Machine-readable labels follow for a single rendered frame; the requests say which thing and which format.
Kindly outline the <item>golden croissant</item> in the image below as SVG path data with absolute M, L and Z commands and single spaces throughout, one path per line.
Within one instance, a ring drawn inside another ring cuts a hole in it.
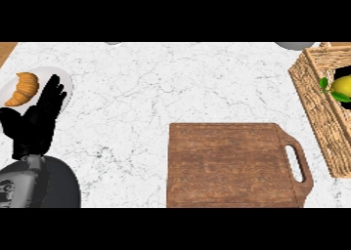
M 26 104 L 39 90 L 39 79 L 35 73 L 32 72 L 20 72 L 19 83 L 16 87 L 16 91 L 13 93 L 13 97 L 5 102 L 5 106 L 22 106 Z

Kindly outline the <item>brown wooden cutting board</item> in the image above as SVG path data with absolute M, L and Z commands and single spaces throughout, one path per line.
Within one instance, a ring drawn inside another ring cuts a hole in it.
M 170 125 L 170 207 L 301 208 L 313 186 L 303 147 L 278 124 Z

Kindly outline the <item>wicker basket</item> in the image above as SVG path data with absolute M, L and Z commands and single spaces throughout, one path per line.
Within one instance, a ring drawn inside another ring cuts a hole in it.
M 351 110 L 325 93 L 321 79 L 334 81 L 338 68 L 351 65 L 351 45 L 333 46 L 322 43 L 307 48 L 290 68 L 291 78 L 310 118 L 334 178 L 351 178 Z

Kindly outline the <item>white oval plate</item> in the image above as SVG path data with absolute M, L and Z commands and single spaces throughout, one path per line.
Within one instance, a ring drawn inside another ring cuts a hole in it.
M 39 96 L 42 94 L 45 85 L 53 75 L 60 77 L 60 84 L 65 86 L 63 91 L 68 93 L 62 110 L 68 107 L 73 96 L 73 79 L 68 71 L 56 66 L 42 66 L 34 69 L 28 69 L 28 72 L 34 73 L 38 77 L 39 89 L 31 101 L 22 105 L 7 106 L 5 102 L 14 97 L 14 92 L 17 91 L 17 84 L 20 83 L 20 76 L 14 75 L 7 81 L 5 86 L 0 88 L 0 132 L 4 132 L 4 118 L 7 114 L 11 115 L 11 120 L 19 121 L 25 113 L 28 112 L 32 105 L 36 105 L 39 101 Z

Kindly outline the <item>yellow lemon with green leaves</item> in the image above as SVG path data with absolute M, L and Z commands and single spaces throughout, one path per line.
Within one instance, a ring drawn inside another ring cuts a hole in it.
M 333 82 L 327 78 L 321 79 L 321 87 L 325 93 L 331 93 L 333 97 L 343 103 L 351 103 L 351 76 L 343 76 Z

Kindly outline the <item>grey round object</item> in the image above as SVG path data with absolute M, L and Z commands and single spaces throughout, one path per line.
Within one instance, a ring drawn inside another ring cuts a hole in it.
M 315 42 L 278 42 L 278 46 L 291 51 L 303 51 L 307 48 L 312 48 Z

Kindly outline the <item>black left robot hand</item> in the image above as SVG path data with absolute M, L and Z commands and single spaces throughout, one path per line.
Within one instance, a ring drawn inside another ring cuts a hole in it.
M 60 77 L 53 75 L 45 85 L 39 101 L 32 105 L 19 121 L 11 115 L 4 118 L 4 134 L 14 140 L 13 158 L 22 160 L 28 155 L 44 155 L 50 151 L 56 120 L 68 93 L 63 91 Z

